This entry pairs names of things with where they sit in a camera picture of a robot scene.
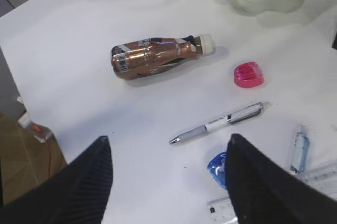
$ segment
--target ruler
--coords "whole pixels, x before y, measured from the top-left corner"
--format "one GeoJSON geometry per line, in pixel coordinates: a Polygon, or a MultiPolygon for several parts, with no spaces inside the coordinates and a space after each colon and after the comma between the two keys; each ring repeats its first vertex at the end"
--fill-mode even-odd
{"type": "Polygon", "coordinates": [[[295,176],[317,191],[337,200],[337,161],[295,176]]]}
{"type": "MultiPolygon", "coordinates": [[[[295,177],[317,191],[337,200],[337,161],[296,174],[295,177]]],[[[238,224],[229,197],[210,202],[208,208],[213,224],[238,224]]]]}
{"type": "Polygon", "coordinates": [[[214,224],[239,224],[229,197],[208,204],[214,224]]]}

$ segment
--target blue correction tape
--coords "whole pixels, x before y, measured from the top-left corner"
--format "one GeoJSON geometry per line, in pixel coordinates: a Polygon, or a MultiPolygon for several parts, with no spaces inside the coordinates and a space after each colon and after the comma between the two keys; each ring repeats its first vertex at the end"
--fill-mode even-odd
{"type": "Polygon", "coordinates": [[[207,166],[214,180],[224,189],[227,190],[225,164],[227,160],[227,152],[217,155],[207,166]]]}

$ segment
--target ballpoint pen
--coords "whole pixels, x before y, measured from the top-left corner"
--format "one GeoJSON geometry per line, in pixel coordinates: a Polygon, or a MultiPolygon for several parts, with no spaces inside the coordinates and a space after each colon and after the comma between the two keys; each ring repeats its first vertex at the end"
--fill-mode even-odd
{"type": "Polygon", "coordinates": [[[188,132],[178,135],[176,138],[171,140],[169,144],[177,144],[178,142],[186,142],[195,137],[201,136],[205,133],[214,131],[220,127],[223,127],[226,125],[232,125],[232,124],[238,123],[239,121],[243,121],[243,120],[247,120],[249,118],[255,117],[262,112],[263,108],[264,106],[261,102],[248,106],[232,114],[229,114],[224,117],[220,117],[219,119],[213,120],[205,125],[196,127],[188,132]]]}

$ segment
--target red cable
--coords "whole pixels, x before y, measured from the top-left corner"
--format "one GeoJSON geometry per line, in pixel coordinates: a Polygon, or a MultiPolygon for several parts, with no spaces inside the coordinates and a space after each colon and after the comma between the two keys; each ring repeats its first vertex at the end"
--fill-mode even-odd
{"type": "Polygon", "coordinates": [[[45,141],[45,143],[46,143],[46,145],[47,145],[48,153],[49,153],[48,178],[51,178],[51,175],[52,175],[52,174],[51,174],[51,169],[52,169],[52,151],[51,151],[51,146],[50,146],[50,144],[48,143],[47,138],[46,138],[46,136],[45,136],[43,130],[41,129],[41,127],[40,127],[39,125],[37,125],[37,124],[32,124],[32,125],[31,125],[31,129],[32,129],[33,131],[39,133],[39,134],[43,137],[43,139],[44,139],[44,141],[45,141]]]}
{"type": "Polygon", "coordinates": [[[44,137],[44,140],[47,144],[48,147],[48,152],[49,152],[49,162],[48,162],[48,178],[51,178],[51,166],[52,166],[52,151],[51,151],[51,146],[49,145],[47,139],[44,137]]]}

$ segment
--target white table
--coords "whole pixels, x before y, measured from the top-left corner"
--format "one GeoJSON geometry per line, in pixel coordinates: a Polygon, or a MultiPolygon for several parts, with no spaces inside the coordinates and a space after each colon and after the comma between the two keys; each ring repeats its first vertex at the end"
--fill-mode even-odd
{"type": "Polygon", "coordinates": [[[113,149],[103,223],[210,223],[206,203],[226,192],[206,170],[241,133],[284,166],[292,130],[310,129],[308,167],[337,155],[335,0],[292,14],[236,14],[214,0],[31,0],[0,19],[0,46],[31,118],[55,133],[67,161],[99,135],[113,149]],[[148,37],[212,35],[216,54],[125,82],[114,45],[148,37]],[[266,83],[240,89],[233,69],[257,61],[266,83]],[[268,100],[263,116],[172,147],[177,133],[268,100]]]}

